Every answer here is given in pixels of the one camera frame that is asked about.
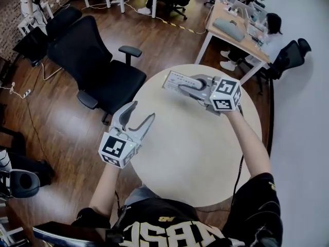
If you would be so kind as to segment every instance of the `chair base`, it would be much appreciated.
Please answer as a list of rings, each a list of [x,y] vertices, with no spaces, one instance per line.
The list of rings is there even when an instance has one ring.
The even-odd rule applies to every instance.
[[[109,126],[109,121],[107,120],[109,113],[104,113],[103,118],[102,118],[102,123],[106,126]]]
[[[176,13],[182,15],[184,17],[184,20],[186,20],[187,19],[186,15],[184,15],[182,12],[178,11],[179,9],[182,9],[183,12],[186,11],[186,9],[184,7],[177,7],[177,6],[172,8],[172,11],[175,11]]]
[[[208,2],[204,2],[204,5],[206,5],[206,4],[214,5],[215,1],[214,0],[209,0]]]

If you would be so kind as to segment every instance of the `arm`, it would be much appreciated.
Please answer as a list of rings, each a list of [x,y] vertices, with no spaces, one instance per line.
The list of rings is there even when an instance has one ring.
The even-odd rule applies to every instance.
[[[95,212],[110,218],[120,169],[106,164],[96,190],[90,200],[89,207]]]
[[[253,178],[261,173],[271,173],[268,153],[262,141],[244,120],[241,113],[233,111],[224,114],[229,119],[239,140],[251,177]]]
[[[29,7],[29,14],[31,17],[33,17],[33,1],[32,0],[27,0],[27,5]]]

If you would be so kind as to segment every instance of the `chair armrest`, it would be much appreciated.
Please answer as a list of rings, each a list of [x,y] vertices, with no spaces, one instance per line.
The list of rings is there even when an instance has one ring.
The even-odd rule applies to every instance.
[[[136,58],[138,58],[138,57],[140,57],[140,55],[142,55],[142,51],[136,47],[121,46],[121,47],[119,47],[119,51],[129,54],[131,56],[134,56]]]
[[[77,98],[81,101],[85,106],[89,109],[95,109],[98,105],[98,100],[94,99],[85,91],[79,91],[77,94]]]

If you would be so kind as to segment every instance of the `black cable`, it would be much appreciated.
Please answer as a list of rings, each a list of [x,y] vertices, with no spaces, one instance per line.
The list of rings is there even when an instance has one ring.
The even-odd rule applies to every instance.
[[[238,104],[237,107],[239,108],[240,113],[241,113],[242,116],[243,116],[243,111],[242,111],[241,104]],[[236,187],[237,187],[237,184],[239,183],[240,176],[241,176],[241,170],[242,170],[243,159],[244,159],[244,157],[243,157],[243,154],[242,154],[242,157],[241,157],[241,160],[240,160],[239,172],[238,172],[238,174],[237,174],[236,182],[235,182],[235,185],[234,185],[233,196],[232,196],[232,202],[231,202],[231,208],[232,208],[232,206],[233,206],[233,201],[234,201],[234,197],[235,197]]]
[[[26,99],[27,109],[28,109],[28,111],[29,111],[29,115],[30,115],[31,123],[32,123],[33,129],[34,129],[34,131],[35,131],[35,133],[36,133],[36,137],[38,138],[38,141],[39,141],[39,144],[40,144],[40,148],[41,148],[41,150],[42,150],[42,152],[43,152],[45,158],[47,159],[47,161],[49,161],[48,157],[46,156],[45,151],[44,151],[43,148],[42,148],[42,145],[41,145],[41,141],[40,141],[40,138],[39,138],[38,132],[37,132],[35,126],[34,126],[34,123],[33,123],[33,120],[32,120],[32,115],[31,115],[31,111],[30,111],[29,101],[27,100],[27,98],[25,98],[25,99]]]
[[[117,204],[118,204],[118,209],[120,209],[120,200],[119,200],[119,195],[118,193],[115,191],[115,196],[117,196]]]

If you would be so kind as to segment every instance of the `office chair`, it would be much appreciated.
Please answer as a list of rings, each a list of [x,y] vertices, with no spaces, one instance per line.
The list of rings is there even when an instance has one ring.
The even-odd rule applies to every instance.
[[[22,54],[35,67],[47,55],[48,37],[36,27],[23,37],[14,47],[14,51]]]
[[[253,66],[246,62],[244,59],[239,61],[239,63],[242,62],[245,63],[249,68],[253,68]],[[298,43],[295,40],[292,40],[280,51],[274,63],[269,63],[269,69],[261,68],[255,74],[257,77],[258,85],[260,87],[260,91],[258,93],[263,95],[262,78],[264,78],[266,80],[266,84],[268,84],[270,79],[278,80],[281,78],[285,70],[301,66],[304,64],[304,62],[305,59],[303,51],[301,50]]]
[[[61,10],[46,25],[49,40],[53,41],[80,17],[82,17],[82,12],[75,7],[68,7]]]
[[[190,0],[168,0],[165,2],[166,7],[169,9],[169,13],[171,11],[175,11],[176,13],[182,15],[184,17],[184,20],[187,19],[186,15],[184,15],[182,12],[178,11],[179,9],[182,9],[183,12],[186,10],[185,6],[189,4]]]
[[[310,51],[312,51],[309,43],[305,39],[298,39],[299,48],[302,51],[304,57]]]
[[[108,125],[108,114],[133,100],[146,74],[130,66],[131,56],[142,54],[137,48],[122,46],[126,64],[112,60],[91,15],[72,24],[48,47],[48,57],[65,69],[77,82],[78,99],[88,108],[105,111],[102,122]]]

